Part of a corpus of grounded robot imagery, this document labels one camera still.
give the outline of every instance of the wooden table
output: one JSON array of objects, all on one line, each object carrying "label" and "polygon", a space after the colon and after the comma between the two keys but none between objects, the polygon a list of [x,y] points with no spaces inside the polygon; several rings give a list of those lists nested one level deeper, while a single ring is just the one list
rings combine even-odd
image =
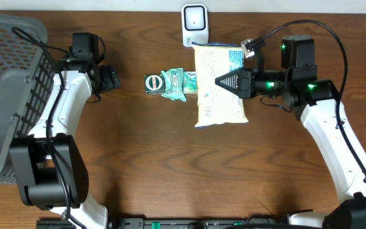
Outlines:
[{"label": "wooden table", "polygon": [[[182,45],[180,13],[6,13],[42,21],[53,46],[70,46],[72,33],[79,31],[105,41],[105,61],[115,66],[122,88],[85,105],[76,142],[89,172],[90,193],[117,216],[240,218],[337,207],[324,160],[293,114],[247,100],[248,125],[196,130],[196,96],[181,102],[145,95],[145,74],[173,67],[195,70],[194,51]],[[345,45],[349,79],[344,104],[366,150],[366,15],[209,13],[210,41],[239,43],[302,18],[328,24]],[[316,25],[295,25],[271,36],[264,47],[266,69],[280,69],[281,38],[289,34],[314,37],[319,78],[339,87],[341,53]],[[55,215],[25,207],[16,186],[0,186],[0,228],[34,228],[40,217]]]}]

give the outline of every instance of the teal snack packet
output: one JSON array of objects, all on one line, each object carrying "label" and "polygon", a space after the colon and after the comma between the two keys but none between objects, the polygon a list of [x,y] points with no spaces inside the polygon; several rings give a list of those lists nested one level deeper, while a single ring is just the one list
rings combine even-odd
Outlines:
[{"label": "teal snack packet", "polygon": [[186,101],[186,96],[183,93],[183,81],[184,74],[183,68],[170,69],[167,72],[162,71],[162,76],[165,79],[165,92],[162,94],[163,97],[171,100],[180,99]]},{"label": "teal snack packet", "polygon": [[197,94],[197,75],[196,72],[184,72],[183,93]]}]

